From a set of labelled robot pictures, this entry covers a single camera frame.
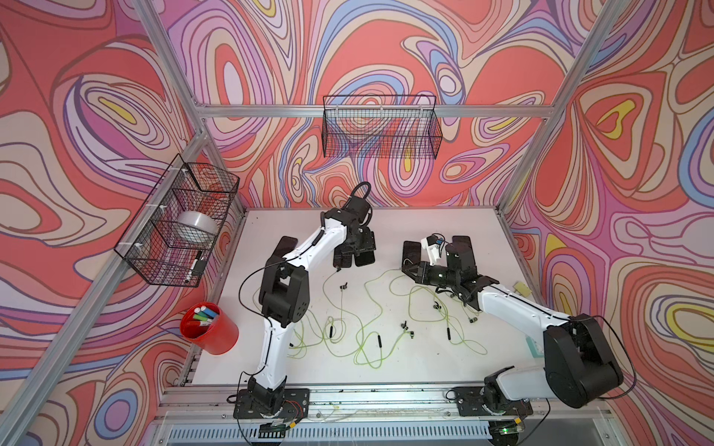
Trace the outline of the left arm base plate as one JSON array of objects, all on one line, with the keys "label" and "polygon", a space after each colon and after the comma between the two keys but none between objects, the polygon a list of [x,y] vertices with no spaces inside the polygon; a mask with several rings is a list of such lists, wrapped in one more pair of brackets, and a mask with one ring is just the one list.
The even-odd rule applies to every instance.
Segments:
[{"label": "left arm base plate", "polygon": [[288,388],[268,396],[240,390],[234,403],[234,419],[301,420],[309,414],[310,399],[308,388]]}]

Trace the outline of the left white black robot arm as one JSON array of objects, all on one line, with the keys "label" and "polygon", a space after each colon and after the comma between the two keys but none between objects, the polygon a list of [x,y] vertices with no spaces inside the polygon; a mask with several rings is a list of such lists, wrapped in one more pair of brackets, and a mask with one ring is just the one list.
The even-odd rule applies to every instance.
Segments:
[{"label": "left white black robot arm", "polygon": [[337,269],[375,263],[376,240],[369,228],[372,216],[370,204],[351,199],[321,213],[318,229],[304,242],[284,236],[273,250],[262,270],[258,293],[265,334],[258,373],[247,382],[247,393],[254,401],[269,406],[284,400],[287,349],[294,325],[310,306],[311,268],[329,256]]}]

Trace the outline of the blue phone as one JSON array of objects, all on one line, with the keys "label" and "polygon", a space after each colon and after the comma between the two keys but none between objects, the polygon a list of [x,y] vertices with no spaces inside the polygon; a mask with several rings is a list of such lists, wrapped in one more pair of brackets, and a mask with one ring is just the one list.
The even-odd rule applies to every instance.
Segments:
[{"label": "blue phone", "polygon": [[454,235],[452,237],[452,243],[457,243],[458,245],[464,245],[464,246],[468,247],[468,249],[472,249],[472,239],[470,239],[470,236]]}]

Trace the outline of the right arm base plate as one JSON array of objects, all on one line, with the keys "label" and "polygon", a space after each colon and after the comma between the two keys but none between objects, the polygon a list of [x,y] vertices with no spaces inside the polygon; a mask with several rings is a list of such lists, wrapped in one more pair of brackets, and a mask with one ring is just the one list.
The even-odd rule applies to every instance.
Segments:
[{"label": "right arm base plate", "polygon": [[455,387],[448,394],[461,416],[528,417],[534,413],[529,401],[508,400],[488,386]]}]

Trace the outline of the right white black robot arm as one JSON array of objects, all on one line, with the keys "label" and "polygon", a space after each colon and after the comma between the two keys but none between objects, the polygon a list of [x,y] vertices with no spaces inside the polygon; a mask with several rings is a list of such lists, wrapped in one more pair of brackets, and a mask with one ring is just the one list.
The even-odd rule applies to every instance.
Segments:
[{"label": "right white black robot arm", "polygon": [[541,347],[541,364],[509,366],[485,377],[481,399],[488,412],[501,414],[517,401],[552,398],[579,409],[623,384],[621,366],[595,317],[551,310],[479,273],[470,237],[406,241],[401,270],[416,284],[505,321]]}]

